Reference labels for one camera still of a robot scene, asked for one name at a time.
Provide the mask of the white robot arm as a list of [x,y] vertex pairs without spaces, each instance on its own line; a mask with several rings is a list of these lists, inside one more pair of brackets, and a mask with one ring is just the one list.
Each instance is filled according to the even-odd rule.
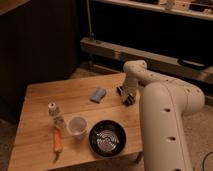
[[144,60],[127,61],[122,102],[140,90],[139,112],[145,171],[193,171],[184,135],[183,115],[205,104],[203,91],[181,79],[147,69]]

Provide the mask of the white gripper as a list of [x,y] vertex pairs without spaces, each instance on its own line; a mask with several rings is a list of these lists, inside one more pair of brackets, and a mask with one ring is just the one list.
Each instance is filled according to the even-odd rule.
[[137,89],[136,81],[124,81],[122,87],[126,94],[132,94],[134,97],[136,97],[136,89]]

